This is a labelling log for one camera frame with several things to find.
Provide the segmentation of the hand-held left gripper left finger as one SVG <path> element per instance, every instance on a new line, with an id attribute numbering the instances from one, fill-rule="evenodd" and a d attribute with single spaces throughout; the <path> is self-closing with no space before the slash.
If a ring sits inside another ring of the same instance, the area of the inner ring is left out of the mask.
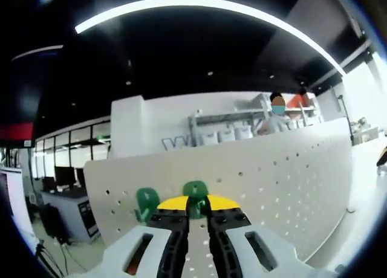
<path id="1" fill-rule="evenodd" d="M 104 252 L 105 277 L 181 277 L 188 252 L 188 196 L 157 206 Z"/>

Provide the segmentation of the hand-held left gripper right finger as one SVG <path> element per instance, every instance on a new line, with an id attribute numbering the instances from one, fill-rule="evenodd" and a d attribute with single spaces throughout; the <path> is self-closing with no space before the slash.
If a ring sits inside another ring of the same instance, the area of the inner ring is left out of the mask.
<path id="1" fill-rule="evenodd" d="M 253 225 L 231 199 L 207 196 L 207 230 L 218 277 L 314 277 L 292 244 Z"/>

